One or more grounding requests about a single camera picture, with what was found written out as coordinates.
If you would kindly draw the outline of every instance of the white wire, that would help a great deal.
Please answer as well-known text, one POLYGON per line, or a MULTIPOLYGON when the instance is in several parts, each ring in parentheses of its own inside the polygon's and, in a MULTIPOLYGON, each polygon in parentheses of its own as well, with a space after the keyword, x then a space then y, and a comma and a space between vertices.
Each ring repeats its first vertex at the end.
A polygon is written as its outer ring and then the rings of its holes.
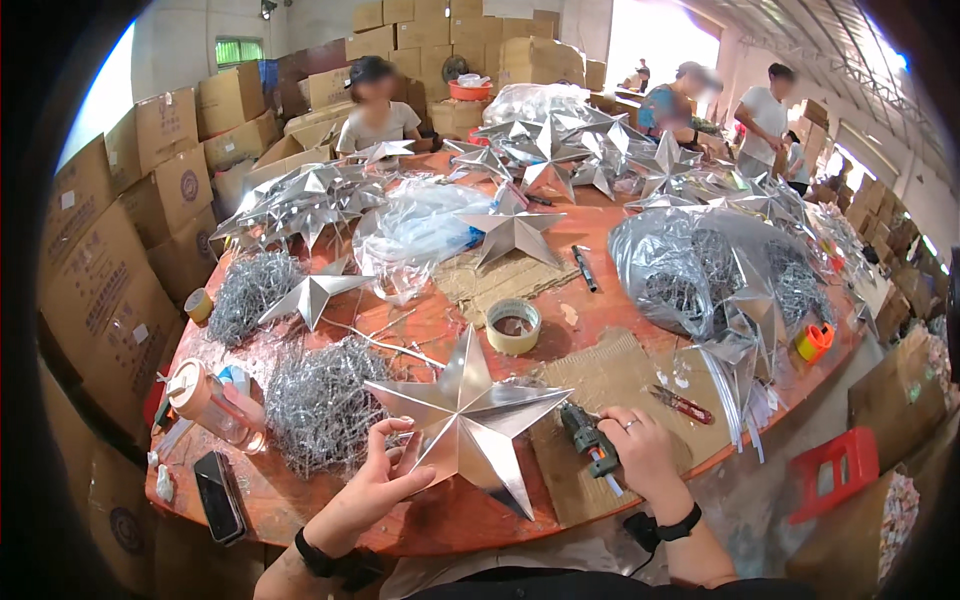
POLYGON ((335 322, 335 321, 331 321, 330 319, 328 319, 327 317, 325 317, 325 316, 323 316, 323 315, 321 315, 320 318, 321 318, 322 320, 326 321, 327 323, 331 324, 331 325, 337 325, 338 327, 342 327, 343 329, 348 329, 348 330, 352 331, 353 333, 356 333, 356 334, 359 335, 360 337, 364 338, 365 340, 367 340, 367 341, 370 342, 371 344, 374 344, 374 345, 376 345, 376 346, 380 346, 380 347, 382 347, 382 348, 389 348, 389 349, 391 349, 391 350, 396 350, 397 352, 403 352, 404 354, 409 354, 410 356, 413 356, 414 358, 419 358, 421 361, 425 362, 425 363, 428 364, 428 365, 433 365, 434 367, 440 367, 441 369, 444 369, 444 368, 446 367, 446 365, 445 365, 444 363, 439 363, 439 362, 435 361, 434 359, 430 358, 429 356, 424 356, 423 354, 420 354, 420 353, 418 353, 418 352, 414 352, 414 351, 412 351, 412 350, 410 350, 410 349, 403 348, 403 347, 400 347, 400 346, 394 346, 393 344, 384 344, 383 342, 377 342, 376 340, 374 340, 374 338, 370 337, 370 336, 367 335, 366 333, 363 333, 363 332, 361 332, 361 331, 359 331, 359 330, 357 330, 357 329, 354 329, 354 328, 351 327, 350 325, 342 324, 342 323, 337 323, 337 322, 335 322))

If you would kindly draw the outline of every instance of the wooden table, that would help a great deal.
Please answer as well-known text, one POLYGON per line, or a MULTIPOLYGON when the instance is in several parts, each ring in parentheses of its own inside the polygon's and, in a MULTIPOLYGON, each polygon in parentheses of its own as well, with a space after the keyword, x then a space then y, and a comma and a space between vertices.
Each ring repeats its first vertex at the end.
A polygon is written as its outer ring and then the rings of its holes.
MULTIPOLYGON (((446 156, 443 155, 412 160, 421 161, 441 172, 446 164, 446 156)), ((462 181, 477 179, 478 176, 471 175, 462 181)), ((479 187, 491 194, 494 190, 489 181, 479 184, 479 187)), ((612 326, 632 330, 651 353, 670 351, 678 344, 676 335, 650 324, 640 316, 624 294, 616 269, 607 254, 609 231, 628 214, 619 207, 626 198, 618 198, 618 202, 612 203, 592 187, 576 188, 576 197, 578 205, 554 199, 556 202, 553 207, 531 204, 530 210, 562 210, 567 213, 567 217, 549 229, 544 237, 552 249, 570 261, 573 260, 570 250, 572 244, 590 248, 584 251, 584 256, 600 289, 592 294, 583 278, 577 277, 533 299, 533 304, 543 317, 542 330, 537 346, 522 356, 499 354, 489 347, 486 337, 481 336, 494 379, 503 379, 515 373, 523 374, 540 362, 593 346, 597 342, 597 335, 612 326), (564 318, 562 304, 576 311, 578 319, 575 325, 569 324, 564 318)), ((328 238, 322 238, 315 246, 312 258, 314 268, 323 266, 332 258, 332 250, 326 249, 327 241, 328 238)), ((225 255, 206 285, 206 291, 214 301, 216 291, 224 280, 228 261, 228 255, 225 255)), ((852 304, 840 288, 839 280, 834 283, 837 285, 831 285, 828 294, 840 323, 832 349, 812 367, 797 364, 796 361, 780 360, 777 389, 791 408, 823 382, 859 341, 859 333, 851 331, 848 326, 852 304)), ((354 326, 369 334, 411 308, 416 308, 416 312, 391 327, 389 334, 381 339, 399 346, 417 342, 425 354, 446 362, 465 324, 457 308, 432 285, 428 285, 419 298, 402 307, 390 305, 371 292, 348 292, 334 298, 324 315, 334 322, 349 323, 355 311, 354 326)), ((214 372, 218 372, 225 364, 238 364, 251 373, 255 382, 266 385, 275 360, 281 359, 289 347, 283 340, 289 342, 301 335, 299 331, 305 331, 302 327, 297 329, 298 323, 299 316, 289 323, 275 326, 269 332, 257 333, 247 344, 234 351, 225 351, 219 344, 208 342, 204 332, 191 323, 183 333, 173 364, 176 366, 185 358, 196 357, 204 360, 214 372)), ((305 336, 304 341, 308 348, 319 348, 347 334, 342 328, 321 322, 317 331, 305 336)), ((686 343, 685 340, 679 342, 681 346, 686 343)), ((399 358, 395 362, 397 366, 409 367, 421 380, 432 380, 432 373, 416 359, 399 358)), ((783 410, 775 413, 770 426, 785 414, 783 410)), ((153 444, 156 445, 160 439, 161 435, 155 435, 153 444)), ((562 531, 529 442, 521 436, 515 441, 515 447, 533 503, 535 521, 518 517, 458 475, 422 492, 413 502, 396 506, 360 539, 361 544, 395 556, 425 556, 505 546, 562 531)), ((332 475, 317 475, 307 482, 301 481, 284 466, 276 452, 268 450, 260 455, 246 456, 202 427, 195 426, 166 461, 175 485, 173 502, 166 503, 157 497, 154 468, 149 469, 147 476, 148 498, 166 510, 206 523, 192 466, 214 448, 225 452, 232 464, 243 495, 242 503, 251 530, 249 535, 263 542, 289 545, 297 530, 344 486, 343 481, 332 475)), ((733 452, 733 447, 728 445, 686 473, 684 478, 694 477, 714 467, 733 452)))

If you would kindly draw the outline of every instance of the wire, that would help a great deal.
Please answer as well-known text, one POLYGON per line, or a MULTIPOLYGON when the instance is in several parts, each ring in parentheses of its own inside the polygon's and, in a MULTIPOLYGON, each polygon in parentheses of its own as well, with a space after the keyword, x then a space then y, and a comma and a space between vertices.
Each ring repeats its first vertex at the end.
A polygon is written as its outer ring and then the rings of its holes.
POLYGON ((414 358, 419 358, 421 361, 425 362, 425 363, 428 364, 428 365, 433 365, 434 367, 440 367, 441 369, 446 368, 446 365, 445 365, 444 363, 437 362, 437 361, 435 361, 434 359, 430 358, 429 356, 424 356, 423 354, 420 354, 420 353, 418 353, 418 352, 414 352, 414 351, 412 351, 412 350, 410 350, 410 349, 403 348, 403 347, 400 347, 400 346, 394 346, 393 344, 384 344, 383 342, 377 342, 376 340, 374 340, 374 338, 370 337, 370 336, 367 335, 366 333, 363 333, 363 332, 361 332, 361 331, 359 331, 359 330, 351 327, 350 325, 342 324, 342 323, 337 323, 337 322, 335 322, 335 321, 331 321, 330 319, 328 319, 327 317, 325 317, 325 316, 323 316, 323 315, 321 315, 320 318, 321 318, 323 321, 326 321, 327 323, 329 323, 329 324, 331 324, 331 325, 337 325, 338 327, 342 327, 343 329, 349 329, 349 330, 352 331, 353 333, 356 333, 356 334, 359 335, 360 337, 366 339, 366 340, 367 340, 368 342, 370 342, 371 344, 374 344, 374 345, 376 345, 376 346, 380 346, 381 348, 389 348, 389 349, 391 349, 391 350, 396 350, 397 352, 403 352, 404 354, 409 354, 410 356, 413 356, 414 358))
POLYGON ((633 579, 633 578, 634 578, 634 575, 636 575, 636 572, 637 572, 637 571, 641 570, 644 566, 650 564, 650 561, 654 560, 654 555, 655 555, 655 554, 657 554, 657 549, 656 549, 656 548, 654 548, 654 551, 650 553, 650 558, 647 559, 647 562, 644 563, 644 564, 641 564, 640 566, 638 566, 637 568, 635 568, 634 570, 632 570, 632 571, 630 572, 630 575, 627 575, 627 577, 628 577, 629 579, 633 579))

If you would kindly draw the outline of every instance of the pink water bottle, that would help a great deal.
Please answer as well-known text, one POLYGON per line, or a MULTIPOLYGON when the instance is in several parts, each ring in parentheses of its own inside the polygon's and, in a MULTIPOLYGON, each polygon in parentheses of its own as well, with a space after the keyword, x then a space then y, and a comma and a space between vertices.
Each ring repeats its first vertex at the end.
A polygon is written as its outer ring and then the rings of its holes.
POLYGON ((178 415, 247 454, 266 446, 263 407, 232 383, 221 382, 195 358, 184 360, 174 371, 167 398, 178 415))

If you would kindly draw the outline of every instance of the tape roll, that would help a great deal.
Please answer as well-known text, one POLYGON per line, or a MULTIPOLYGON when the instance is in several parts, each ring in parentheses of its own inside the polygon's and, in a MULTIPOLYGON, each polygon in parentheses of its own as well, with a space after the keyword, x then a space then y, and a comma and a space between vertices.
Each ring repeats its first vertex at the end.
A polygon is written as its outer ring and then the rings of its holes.
POLYGON ((213 300, 210 299, 204 288, 197 288, 183 303, 183 310, 190 316, 190 321, 200 324, 206 321, 206 318, 213 312, 213 300))
POLYGON ((487 340, 499 352, 516 356, 529 352, 537 344, 540 336, 540 312, 526 300, 511 298, 501 300, 487 311, 487 340), (517 335, 507 335, 498 331, 494 324, 505 317, 519 317, 530 324, 527 331, 521 328, 517 335))

